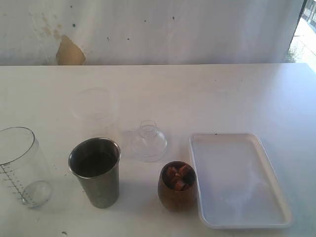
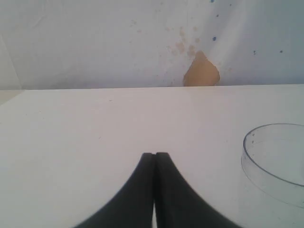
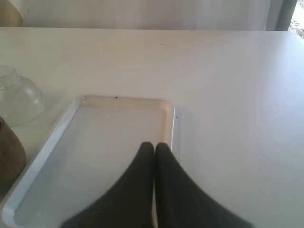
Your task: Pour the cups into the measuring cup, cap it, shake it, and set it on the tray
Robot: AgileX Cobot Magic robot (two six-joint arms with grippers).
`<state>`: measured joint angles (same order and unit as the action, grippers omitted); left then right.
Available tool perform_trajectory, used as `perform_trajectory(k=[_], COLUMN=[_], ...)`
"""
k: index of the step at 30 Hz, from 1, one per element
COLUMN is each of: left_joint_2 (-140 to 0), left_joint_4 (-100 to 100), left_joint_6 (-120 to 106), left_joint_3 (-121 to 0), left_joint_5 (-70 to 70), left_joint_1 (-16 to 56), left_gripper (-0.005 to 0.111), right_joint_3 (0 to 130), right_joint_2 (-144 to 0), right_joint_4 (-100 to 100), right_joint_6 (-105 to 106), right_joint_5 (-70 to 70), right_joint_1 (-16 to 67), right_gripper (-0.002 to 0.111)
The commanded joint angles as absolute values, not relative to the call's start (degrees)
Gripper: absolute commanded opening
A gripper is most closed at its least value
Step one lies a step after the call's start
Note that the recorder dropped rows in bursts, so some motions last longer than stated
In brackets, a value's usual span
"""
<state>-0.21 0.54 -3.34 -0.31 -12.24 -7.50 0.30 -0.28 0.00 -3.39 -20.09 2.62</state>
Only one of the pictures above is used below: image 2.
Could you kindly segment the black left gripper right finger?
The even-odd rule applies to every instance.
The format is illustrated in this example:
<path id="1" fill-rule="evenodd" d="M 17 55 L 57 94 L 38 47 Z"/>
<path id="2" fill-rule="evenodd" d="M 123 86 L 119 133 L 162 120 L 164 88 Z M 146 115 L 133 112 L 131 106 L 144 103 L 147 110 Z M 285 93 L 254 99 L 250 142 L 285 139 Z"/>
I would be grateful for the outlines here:
<path id="1" fill-rule="evenodd" d="M 186 182 L 170 155 L 156 153 L 154 204 L 159 228 L 238 228 Z"/>

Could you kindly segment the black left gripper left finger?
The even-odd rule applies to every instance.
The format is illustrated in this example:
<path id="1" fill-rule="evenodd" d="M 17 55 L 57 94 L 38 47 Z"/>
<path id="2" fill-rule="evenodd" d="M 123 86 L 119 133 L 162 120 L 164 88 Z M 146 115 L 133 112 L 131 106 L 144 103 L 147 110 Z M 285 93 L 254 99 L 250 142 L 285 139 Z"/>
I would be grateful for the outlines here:
<path id="1" fill-rule="evenodd" d="M 155 155 L 143 153 L 116 195 L 78 228 L 151 228 Z"/>

